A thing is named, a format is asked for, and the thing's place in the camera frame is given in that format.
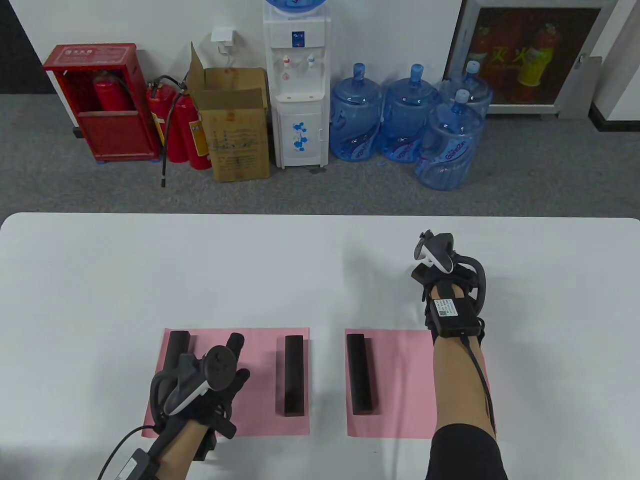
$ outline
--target white table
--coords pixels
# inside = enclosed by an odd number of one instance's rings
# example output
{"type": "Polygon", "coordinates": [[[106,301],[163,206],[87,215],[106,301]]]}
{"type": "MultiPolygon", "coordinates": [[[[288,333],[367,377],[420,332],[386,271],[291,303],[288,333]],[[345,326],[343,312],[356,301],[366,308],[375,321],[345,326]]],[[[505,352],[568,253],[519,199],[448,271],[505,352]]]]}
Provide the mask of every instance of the white table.
{"type": "Polygon", "coordinates": [[[429,441],[346,436],[343,334],[424,328],[426,228],[486,269],[510,478],[637,478],[636,220],[38,213],[0,230],[0,476],[95,478],[143,420],[165,327],[309,326],[312,434],[236,438],[189,478],[423,479],[429,441]]]}

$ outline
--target blue water jug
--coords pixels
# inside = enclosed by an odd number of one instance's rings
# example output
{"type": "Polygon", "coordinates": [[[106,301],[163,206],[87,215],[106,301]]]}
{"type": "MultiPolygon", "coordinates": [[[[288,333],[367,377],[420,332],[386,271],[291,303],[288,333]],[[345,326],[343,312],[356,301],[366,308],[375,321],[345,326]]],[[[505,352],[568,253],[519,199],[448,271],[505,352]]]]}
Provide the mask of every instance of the blue water jug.
{"type": "Polygon", "coordinates": [[[412,65],[411,76],[393,82],[387,90],[380,127],[380,149],[389,159],[411,163],[427,124],[429,112],[440,102],[440,94],[422,80],[424,67],[412,65]]]}
{"type": "Polygon", "coordinates": [[[341,160],[368,160],[375,153],[380,129],[382,89],[364,77],[363,63],[353,65],[353,78],[333,87],[329,148],[341,160]]]}
{"type": "Polygon", "coordinates": [[[429,188],[453,190],[467,176],[484,123],[467,106],[468,100],[469,92],[458,90],[453,103],[443,102],[429,114],[427,131],[415,153],[415,173],[429,188]]]}
{"type": "Polygon", "coordinates": [[[278,10],[287,13],[305,13],[322,5],[325,0],[267,0],[278,10]]]}
{"type": "Polygon", "coordinates": [[[456,92],[464,89],[469,92],[467,106],[477,111],[484,119],[493,100],[493,90],[489,84],[478,76],[480,62],[471,60],[467,63],[462,76],[454,76],[440,85],[440,95],[445,100],[454,101],[456,92]]]}

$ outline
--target cardboard box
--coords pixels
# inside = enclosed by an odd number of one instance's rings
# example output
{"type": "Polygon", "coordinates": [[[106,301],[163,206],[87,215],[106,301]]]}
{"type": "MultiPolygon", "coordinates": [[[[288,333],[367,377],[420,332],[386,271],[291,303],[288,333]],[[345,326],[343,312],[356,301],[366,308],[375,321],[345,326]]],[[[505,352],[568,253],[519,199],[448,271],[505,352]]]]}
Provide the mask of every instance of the cardboard box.
{"type": "Polygon", "coordinates": [[[203,68],[191,44],[187,87],[218,182],[267,179],[267,86],[262,68],[203,68]]]}

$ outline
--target white water dispenser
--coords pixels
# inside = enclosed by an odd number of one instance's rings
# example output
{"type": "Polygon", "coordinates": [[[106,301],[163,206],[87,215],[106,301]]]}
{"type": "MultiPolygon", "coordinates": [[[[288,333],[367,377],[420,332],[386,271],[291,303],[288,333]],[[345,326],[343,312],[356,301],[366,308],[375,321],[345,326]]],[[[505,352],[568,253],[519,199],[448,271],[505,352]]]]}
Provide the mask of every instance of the white water dispenser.
{"type": "Polygon", "coordinates": [[[331,18],[324,0],[268,0],[264,44],[279,167],[329,160],[331,18]]]}

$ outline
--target black sleeve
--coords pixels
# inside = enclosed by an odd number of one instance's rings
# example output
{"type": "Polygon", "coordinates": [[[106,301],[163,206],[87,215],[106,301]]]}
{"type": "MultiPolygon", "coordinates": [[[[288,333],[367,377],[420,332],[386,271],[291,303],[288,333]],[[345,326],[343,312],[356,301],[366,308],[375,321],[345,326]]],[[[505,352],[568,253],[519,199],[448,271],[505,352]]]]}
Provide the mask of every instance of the black sleeve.
{"type": "Polygon", "coordinates": [[[498,444],[481,428],[452,424],[433,435],[426,480],[506,479],[498,444]]]}

